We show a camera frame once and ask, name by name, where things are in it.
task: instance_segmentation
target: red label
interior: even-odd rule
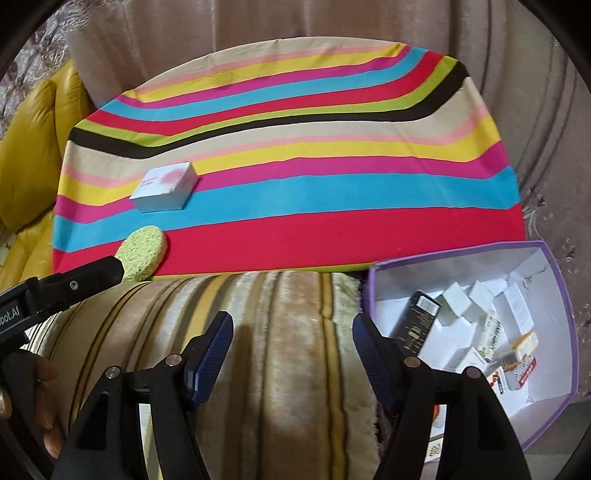
[[[523,385],[525,384],[525,382],[529,378],[530,373],[533,372],[536,364],[537,364],[537,361],[536,361],[535,357],[533,357],[531,359],[531,363],[527,366],[527,368],[525,369],[525,372],[523,372],[519,378],[519,386],[520,387],[523,387]]]

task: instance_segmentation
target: beige fabric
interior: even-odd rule
[[[291,271],[128,282],[29,331],[29,349],[71,428],[105,369],[150,368],[200,335],[218,310],[234,338],[195,436],[212,480],[366,480],[378,466],[376,400],[353,344],[358,282]],[[149,417],[145,457],[161,478]]]

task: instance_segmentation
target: blue gripper pad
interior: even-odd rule
[[[213,332],[213,337],[207,346],[207,351],[194,373],[194,386],[191,395],[191,402],[194,406],[209,400],[234,336],[232,317],[226,312],[220,312],[217,315],[220,314],[223,314],[224,317],[219,326],[217,326],[217,331]],[[212,322],[210,329],[216,326],[214,322]],[[207,337],[209,333],[210,331],[208,330],[204,337]]]
[[[368,328],[372,328],[374,331],[370,333]],[[376,332],[381,338],[377,327],[369,316],[362,313],[355,316],[353,320],[353,342],[365,368],[365,373],[369,378],[369,383],[374,389],[378,402],[384,407],[393,408],[394,395],[392,393],[391,376],[375,343],[378,340],[377,338],[374,339]]]

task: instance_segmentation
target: yellow sponge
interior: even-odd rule
[[[157,226],[148,225],[133,232],[115,254],[123,263],[123,281],[146,280],[164,259],[167,247],[166,236]]]

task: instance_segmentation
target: white box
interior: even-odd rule
[[[191,162],[152,168],[129,199],[142,213],[182,210],[197,180]]]
[[[534,329],[534,321],[531,318],[521,290],[517,283],[509,286],[494,299],[495,309],[501,317],[503,330],[509,343],[516,342],[520,337]]]
[[[461,374],[467,367],[476,367],[482,373],[485,373],[488,367],[482,356],[472,346],[458,349],[449,359],[444,370]]]
[[[476,325],[472,346],[486,362],[492,362],[499,337],[501,336],[501,319],[492,310],[481,318]]]
[[[468,298],[471,300],[470,307],[464,312],[464,318],[470,323],[477,322],[484,315],[488,314],[492,307],[492,299],[495,296],[478,280],[468,293]]]
[[[520,390],[499,397],[521,446],[527,448],[566,408],[579,380],[572,307],[544,242],[502,242],[379,262],[369,272],[363,308],[380,332],[389,335],[417,290],[437,297],[453,281],[466,288],[475,280],[495,295],[509,281],[517,283],[534,322],[537,366]],[[458,349],[471,344],[476,328],[476,323],[464,321],[450,326],[434,322],[418,356],[432,368],[444,369]],[[501,332],[499,347],[505,345],[509,342]]]
[[[470,307],[472,302],[457,282],[452,283],[435,299],[441,304],[437,320],[442,325],[455,322]]]

